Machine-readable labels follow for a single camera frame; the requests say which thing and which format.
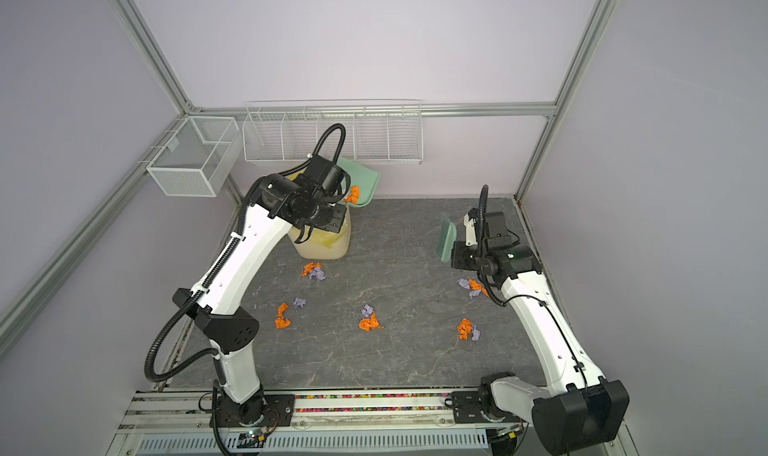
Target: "green dustpan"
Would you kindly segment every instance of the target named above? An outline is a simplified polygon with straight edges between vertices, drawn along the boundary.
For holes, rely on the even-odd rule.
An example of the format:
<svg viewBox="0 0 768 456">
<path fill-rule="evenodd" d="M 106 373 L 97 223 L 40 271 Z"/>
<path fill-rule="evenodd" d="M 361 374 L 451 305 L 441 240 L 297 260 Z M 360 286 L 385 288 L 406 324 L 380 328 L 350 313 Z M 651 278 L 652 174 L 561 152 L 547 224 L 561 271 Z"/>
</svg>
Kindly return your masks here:
<svg viewBox="0 0 768 456">
<path fill-rule="evenodd" d="M 360 197 L 357 199 L 357 204 L 350 202 L 347 204 L 356 207 L 367 205 L 373 199 L 373 192 L 376 191 L 376 185 L 379 184 L 381 173 L 369 170 L 365 166 L 360 166 L 360 164 L 342 157 L 339 158 L 336 164 L 349 173 L 352 181 L 351 185 L 360 188 Z"/>
</svg>

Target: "white wall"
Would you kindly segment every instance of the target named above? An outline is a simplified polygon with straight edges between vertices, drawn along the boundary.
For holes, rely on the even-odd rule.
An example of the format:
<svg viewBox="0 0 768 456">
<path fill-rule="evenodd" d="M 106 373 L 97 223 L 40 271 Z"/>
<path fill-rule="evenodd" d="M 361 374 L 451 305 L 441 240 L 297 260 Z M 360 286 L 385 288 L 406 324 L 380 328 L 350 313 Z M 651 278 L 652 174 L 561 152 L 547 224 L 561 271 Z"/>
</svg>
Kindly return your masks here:
<svg viewBox="0 0 768 456">
<path fill-rule="evenodd" d="M 106 453 L 134 393 L 150 389 L 144 356 L 172 295 L 205 273 L 233 210 L 227 195 L 171 198 L 147 178 L 0 362 L 4 454 Z"/>
<path fill-rule="evenodd" d="M 767 0 L 622 0 L 524 199 L 640 454 L 764 454 Z"/>
<path fill-rule="evenodd" d="M 595 0 L 136 0 L 197 106 L 552 101 Z"/>
<path fill-rule="evenodd" d="M 105 0 L 0 0 L 0 311 L 174 117 Z"/>
<path fill-rule="evenodd" d="M 382 174 L 376 196 L 476 197 L 483 184 L 490 185 L 492 194 L 511 195 L 544 122 L 543 116 L 424 118 L 424 162 L 369 164 Z M 335 145 L 336 136 L 326 144 Z M 232 176 L 245 193 L 259 176 L 287 167 L 254 166 L 242 160 Z"/>
</svg>

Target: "orange crumpled paper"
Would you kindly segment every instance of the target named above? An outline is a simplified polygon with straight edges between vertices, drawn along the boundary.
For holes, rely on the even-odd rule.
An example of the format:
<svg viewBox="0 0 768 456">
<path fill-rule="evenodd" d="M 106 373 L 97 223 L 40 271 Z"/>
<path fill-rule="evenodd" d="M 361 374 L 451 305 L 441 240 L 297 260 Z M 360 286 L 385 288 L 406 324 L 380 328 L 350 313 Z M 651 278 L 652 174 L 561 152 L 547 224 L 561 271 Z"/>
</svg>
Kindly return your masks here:
<svg viewBox="0 0 768 456">
<path fill-rule="evenodd" d="M 350 195 L 344 198 L 344 202 L 350 202 L 357 204 L 357 199 L 360 198 L 360 186 L 352 186 L 350 188 Z"/>
<path fill-rule="evenodd" d="M 477 291 L 477 290 L 479 289 L 480 291 L 482 291 L 482 293 L 483 293 L 484 295 L 488 296 L 488 292 L 487 292 L 487 291 L 485 291 L 485 288 L 483 288 L 483 287 L 482 287 L 482 284 L 480 284 L 479 282 L 475 281 L 474 279 L 470 279 L 470 280 L 469 280 L 469 287 L 470 287 L 470 288 L 471 288 L 473 291 Z"/>
<path fill-rule="evenodd" d="M 322 264 L 320 264 L 319 262 L 311 262 L 310 264 L 304 266 L 304 272 L 302 272 L 301 275 L 302 276 L 306 276 L 306 275 L 310 274 L 310 272 L 313 269 L 315 269 L 315 268 L 321 268 L 322 269 Z"/>
<path fill-rule="evenodd" d="M 472 334 L 472 322 L 464 318 L 462 319 L 462 324 L 458 325 L 456 329 L 458 329 L 458 338 L 466 339 L 467 336 Z"/>
<path fill-rule="evenodd" d="M 280 305 L 280 307 L 277 309 L 277 319 L 275 319 L 275 327 L 278 329 L 287 328 L 290 326 L 290 321 L 285 319 L 283 316 L 283 313 L 285 310 L 288 309 L 288 305 L 283 303 Z"/>
<path fill-rule="evenodd" d="M 360 324 L 358 325 L 360 329 L 364 329 L 368 332 L 371 331 L 371 329 L 380 328 L 379 320 L 376 319 L 376 312 L 371 313 L 370 318 L 365 318 L 362 321 L 360 321 Z"/>
</svg>

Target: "gray marble tabletop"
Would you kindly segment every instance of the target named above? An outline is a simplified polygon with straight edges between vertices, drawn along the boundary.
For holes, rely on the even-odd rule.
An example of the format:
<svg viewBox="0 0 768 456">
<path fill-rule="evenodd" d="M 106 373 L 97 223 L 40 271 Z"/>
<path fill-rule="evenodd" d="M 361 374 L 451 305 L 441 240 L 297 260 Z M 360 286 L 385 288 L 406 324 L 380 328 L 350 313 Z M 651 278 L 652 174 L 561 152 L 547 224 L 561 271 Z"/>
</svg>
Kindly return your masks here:
<svg viewBox="0 0 768 456">
<path fill-rule="evenodd" d="M 473 274 L 435 256 L 440 215 L 459 221 L 472 206 L 476 200 L 374 200 L 351 208 L 350 250 L 321 261 L 324 281 L 300 277 L 308 261 L 283 238 L 242 302 L 261 324 L 254 355 L 264 388 L 476 386 L 480 377 L 501 371 L 544 384 L 514 310 L 483 295 L 470 299 L 456 281 Z M 512 200 L 490 200 L 488 210 L 504 211 L 508 227 L 524 239 Z M 296 297 L 306 299 L 304 308 L 293 307 Z M 292 324 L 276 329 L 282 303 L 290 306 L 286 318 Z M 382 328 L 358 327 L 365 304 L 376 310 Z M 463 318 L 479 328 L 478 341 L 458 338 Z M 184 357 L 208 346 L 193 328 Z M 210 387 L 215 377 L 213 364 L 203 358 L 169 386 Z"/>
</svg>

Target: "wire basket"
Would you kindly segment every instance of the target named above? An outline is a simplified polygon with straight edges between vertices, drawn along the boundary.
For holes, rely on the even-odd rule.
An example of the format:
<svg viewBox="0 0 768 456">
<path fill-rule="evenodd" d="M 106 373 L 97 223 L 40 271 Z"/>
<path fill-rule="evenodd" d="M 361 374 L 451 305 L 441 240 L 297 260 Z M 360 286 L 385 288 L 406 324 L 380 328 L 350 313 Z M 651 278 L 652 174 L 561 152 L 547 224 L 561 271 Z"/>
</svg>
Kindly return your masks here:
<svg viewBox="0 0 768 456">
<path fill-rule="evenodd" d="M 243 122 L 245 160 L 254 164 L 303 161 L 328 126 L 346 127 L 342 156 L 367 163 L 421 163 L 424 159 L 422 115 L 418 106 L 378 106 L 334 110 L 249 110 Z M 330 157 L 338 133 L 320 154 Z"/>
<path fill-rule="evenodd" d="M 168 196 L 216 196 L 240 154 L 241 137 L 233 117 L 188 116 L 147 171 Z"/>
</svg>

